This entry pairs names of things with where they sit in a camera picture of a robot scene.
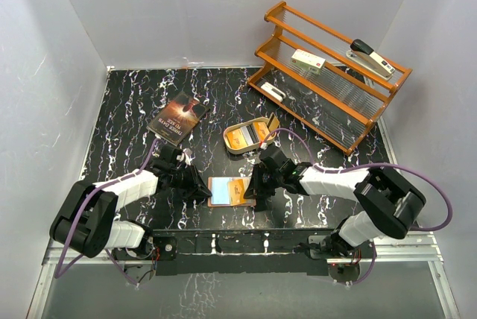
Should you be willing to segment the pink leather card holder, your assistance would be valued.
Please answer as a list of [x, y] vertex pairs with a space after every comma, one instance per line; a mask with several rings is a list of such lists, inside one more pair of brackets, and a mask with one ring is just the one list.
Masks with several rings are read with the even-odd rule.
[[[250, 177], [210, 177], [208, 179], [208, 188], [212, 196], [208, 199], [208, 207], [234, 207], [230, 205], [230, 197], [227, 184], [231, 180]], [[255, 206], [256, 200], [247, 200], [245, 206]]]

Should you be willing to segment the beige oval card tray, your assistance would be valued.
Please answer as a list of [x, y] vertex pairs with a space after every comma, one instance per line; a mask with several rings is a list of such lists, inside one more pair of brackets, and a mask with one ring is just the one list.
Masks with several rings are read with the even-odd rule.
[[274, 114], [269, 118], [258, 117], [228, 127], [223, 132], [223, 140], [231, 154], [239, 155], [258, 149], [263, 142], [272, 143], [275, 135], [271, 135], [267, 140], [265, 137], [278, 128], [279, 120]]

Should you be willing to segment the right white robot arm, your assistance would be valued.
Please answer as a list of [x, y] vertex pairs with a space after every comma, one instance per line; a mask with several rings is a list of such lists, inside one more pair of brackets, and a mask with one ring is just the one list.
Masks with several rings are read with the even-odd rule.
[[297, 251], [309, 254], [348, 257], [361, 244], [380, 236], [403, 239], [426, 204], [424, 195], [393, 168], [320, 170], [310, 162], [295, 163], [271, 145], [254, 165], [244, 198], [265, 200], [279, 188], [292, 194], [354, 200], [362, 207], [319, 242], [307, 240], [297, 245]]

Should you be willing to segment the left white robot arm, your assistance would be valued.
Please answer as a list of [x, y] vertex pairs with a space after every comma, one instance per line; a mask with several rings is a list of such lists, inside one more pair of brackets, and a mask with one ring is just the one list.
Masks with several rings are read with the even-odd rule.
[[164, 145], [129, 174], [101, 183], [74, 183], [53, 220], [50, 238], [89, 258], [115, 248], [147, 258], [153, 252], [154, 240], [146, 226], [116, 220], [115, 216], [127, 205], [165, 189], [175, 189], [184, 200], [212, 196], [190, 156], [173, 145]]

